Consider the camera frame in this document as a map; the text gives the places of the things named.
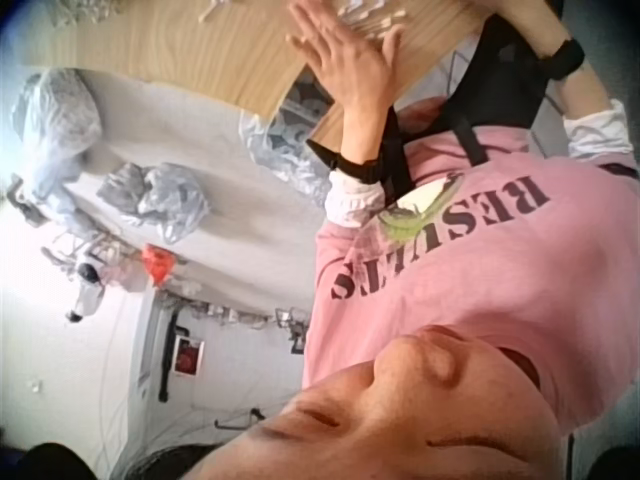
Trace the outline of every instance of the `white sleeve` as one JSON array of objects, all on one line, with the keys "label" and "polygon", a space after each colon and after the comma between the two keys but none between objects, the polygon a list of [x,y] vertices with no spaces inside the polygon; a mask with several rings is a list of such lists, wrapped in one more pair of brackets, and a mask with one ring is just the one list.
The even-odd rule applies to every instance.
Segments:
[{"label": "white sleeve", "polygon": [[384,209],[384,189],[380,183],[365,185],[334,170],[329,175],[331,190],[325,202],[327,219],[346,228],[361,228]]},{"label": "white sleeve", "polygon": [[611,103],[612,110],[577,120],[564,119],[571,157],[588,161],[607,153],[633,153],[624,105],[618,100]]}]

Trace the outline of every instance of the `framed picture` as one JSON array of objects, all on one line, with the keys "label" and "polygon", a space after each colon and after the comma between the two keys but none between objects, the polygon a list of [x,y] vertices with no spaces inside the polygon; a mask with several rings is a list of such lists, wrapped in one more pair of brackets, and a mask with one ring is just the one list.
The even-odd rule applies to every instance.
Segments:
[{"label": "framed picture", "polygon": [[173,371],[178,375],[198,376],[203,353],[204,342],[202,340],[176,335],[176,346],[173,351]]}]

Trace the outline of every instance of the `pink sweatshirt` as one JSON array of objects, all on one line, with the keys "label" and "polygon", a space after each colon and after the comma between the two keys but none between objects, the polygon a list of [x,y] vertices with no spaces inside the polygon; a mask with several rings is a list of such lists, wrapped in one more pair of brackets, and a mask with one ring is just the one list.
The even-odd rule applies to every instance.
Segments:
[{"label": "pink sweatshirt", "polygon": [[418,187],[465,179],[411,241],[328,222],[304,384],[372,360],[394,338],[447,325],[527,356],[569,432],[607,408],[639,366],[640,187],[598,165],[527,153],[526,132],[477,128],[490,162],[471,169],[452,133],[407,147]]}]

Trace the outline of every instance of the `red bag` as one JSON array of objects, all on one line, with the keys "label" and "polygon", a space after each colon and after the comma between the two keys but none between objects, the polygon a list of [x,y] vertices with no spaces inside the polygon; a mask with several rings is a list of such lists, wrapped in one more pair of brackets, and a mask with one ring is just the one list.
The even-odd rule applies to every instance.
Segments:
[{"label": "red bag", "polygon": [[162,248],[146,245],[142,250],[142,262],[151,278],[153,286],[159,287],[166,280],[173,266],[176,264],[176,257],[173,253]]}]

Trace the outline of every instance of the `red object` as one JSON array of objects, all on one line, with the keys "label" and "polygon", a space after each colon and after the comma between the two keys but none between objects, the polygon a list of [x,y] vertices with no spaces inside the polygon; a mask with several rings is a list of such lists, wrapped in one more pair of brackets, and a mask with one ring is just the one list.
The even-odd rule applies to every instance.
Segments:
[{"label": "red object", "polygon": [[176,264],[176,257],[173,253],[162,248],[147,245],[142,250],[142,262],[151,278],[153,285],[159,287],[167,280],[167,277]]}]

